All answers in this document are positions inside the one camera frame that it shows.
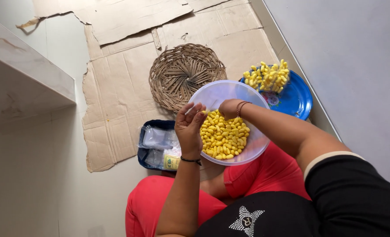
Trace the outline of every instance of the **woman's left hand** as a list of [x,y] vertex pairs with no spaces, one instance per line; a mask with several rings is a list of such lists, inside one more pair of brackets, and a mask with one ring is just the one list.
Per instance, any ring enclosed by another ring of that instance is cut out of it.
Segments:
[[199,129],[207,116],[202,112],[205,109],[205,105],[198,103],[194,106],[194,103],[191,102],[177,113],[174,130],[182,149],[182,157],[185,159],[196,160],[200,157],[202,140]]

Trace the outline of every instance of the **woman's right hand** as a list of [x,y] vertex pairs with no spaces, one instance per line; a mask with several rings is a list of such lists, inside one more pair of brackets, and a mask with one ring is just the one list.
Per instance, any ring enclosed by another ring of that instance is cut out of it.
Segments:
[[225,120],[236,118],[238,116],[237,106],[242,101],[239,99],[224,100],[219,107],[220,114],[223,115]]

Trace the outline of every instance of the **hand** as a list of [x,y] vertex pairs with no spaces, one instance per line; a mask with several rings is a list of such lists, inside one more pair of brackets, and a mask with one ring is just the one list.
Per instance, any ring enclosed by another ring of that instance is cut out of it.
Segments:
[[191,102],[183,106],[177,113],[174,130],[182,149],[182,157],[185,159],[196,160],[200,157],[202,140],[199,129],[207,117],[202,112],[205,109],[205,105],[198,103],[194,106],[194,103]]
[[220,114],[223,115],[225,120],[236,118],[238,116],[238,113],[236,111],[238,109],[237,106],[242,101],[243,100],[239,99],[224,100],[219,107]]

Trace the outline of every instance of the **black bracelet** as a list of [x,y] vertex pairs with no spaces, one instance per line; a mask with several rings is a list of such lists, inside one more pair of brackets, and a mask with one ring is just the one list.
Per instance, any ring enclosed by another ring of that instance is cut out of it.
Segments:
[[185,159],[185,158],[183,158],[182,156],[180,156],[180,159],[181,159],[182,161],[187,161],[187,162],[196,162],[197,164],[199,164],[200,166],[202,166],[202,164],[201,164],[201,158],[199,158],[199,159],[197,159],[197,160],[188,160],[188,159]]

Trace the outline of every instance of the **bracelet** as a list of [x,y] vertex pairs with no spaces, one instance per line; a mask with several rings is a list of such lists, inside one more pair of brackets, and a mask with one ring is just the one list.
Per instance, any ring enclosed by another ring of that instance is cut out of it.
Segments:
[[242,110],[242,107],[247,104],[247,103],[250,103],[252,104],[252,102],[249,102],[249,101],[242,101],[240,102],[237,106],[236,106],[236,113],[238,114],[238,117],[240,117],[240,111]]
[[187,161],[187,162],[196,162],[197,164],[199,164],[200,166],[202,166],[202,164],[201,164],[201,158],[199,158],[199,159],[197,159],[197,160],[188,160],[188,159],[185,159],[185,158],[183,158],[182,156],[180,156],[180,159],[181,159],[182,161]]

